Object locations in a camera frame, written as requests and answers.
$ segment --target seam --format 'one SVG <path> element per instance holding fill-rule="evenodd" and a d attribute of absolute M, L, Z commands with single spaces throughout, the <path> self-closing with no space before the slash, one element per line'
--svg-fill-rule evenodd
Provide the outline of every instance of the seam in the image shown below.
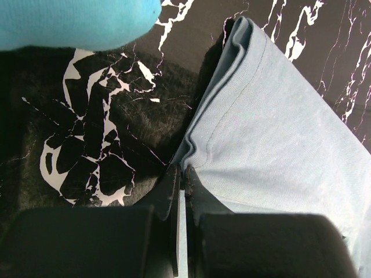
<path fill-rule="evenodd" d="M 234 106 L 234 104 L 238 101 L 238 99 L 240 98 L 242 92 L 243 92 L 243 91 L 244 91 L 244 90 L 245 90 L 245 89 L 250 85 L 251 81 L 253 80 L 253 78 L 254 78 L 255 75 L 256 75 L 257 70 L 260 68 L 261 62 L 262 62 L 262 60 L 263 60 L 263 56 L 264 56 L 264 54 L 265 54 L 265 49 L 267 48 L 267 36 L 266 36 L 266 35 L 264 35 L 264 36 L 265 36 L 264 49 L 263 49 L 263 52 L 262 52 L 262 54 L 261 54 L 259 64 L 258 64 L 258 66 L 256 67 L 256 70 L 255 70 L 253 76 L 251 77 L 251 79 L 250 79 L 250 81 L 248 82 L 248 84 L 246 84 L 246 86 L 243 87 L 243 89 L 242 89 L 241 92 L 239 93 L 238 97 L 237 97 L 237 98 L 235 99 L 235 101 L 231 104 L 231 106 L 229 107 L 229 109 L 227 110 L 227 112 L 224 113 L 224 115 L 220 118 L 218 124 L 215 126 L 215 128 L 214 128 L 214 130 L 213 130 L 213 133 L 211 134 L 210 138 L 208 139 L 208 142 L 206 143 L 206 160 L 205 160 L 205 162 L 204 162 L 202 165 L 195 167 L 195 169 L 204 166 L 204 165 L 208 162 L 208 160 L 209 160 L 209 151 L 208 151 L 208 150 L 209 150 L 209 143 L 210 143 L 211 139 L 214 137 L 215 131 L 216 131 L 217 128 L 220 126 L 221 121 L 222 121 L 222 120 L 227 116 L 227 114 L 229 113 L 229 111 L 231 110 L 231 108 Z"/>

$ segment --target fabric fold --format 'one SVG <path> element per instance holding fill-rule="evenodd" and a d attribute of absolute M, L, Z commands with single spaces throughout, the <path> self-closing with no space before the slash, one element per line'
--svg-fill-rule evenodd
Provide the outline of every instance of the fabric fold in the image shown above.
<path fill-rule="evenodd" d="M 236 212 L 327 216 L 371 276 L 371 156 L 251 20 L 236 21 L 173 163 Z"/>

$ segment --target marble print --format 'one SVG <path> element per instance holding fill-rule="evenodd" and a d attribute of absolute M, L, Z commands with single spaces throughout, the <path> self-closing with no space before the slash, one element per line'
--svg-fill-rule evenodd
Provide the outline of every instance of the marble print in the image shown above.
<path fill-rule="evenodd" d="M 238 16 L 254 20 L 371 149 L 369 1 L 162 6 L 151 32 L 120 49 L 0 53 L 0 233 L 21 210 L 125 206 L 144 196 L 171 161 Z"/>

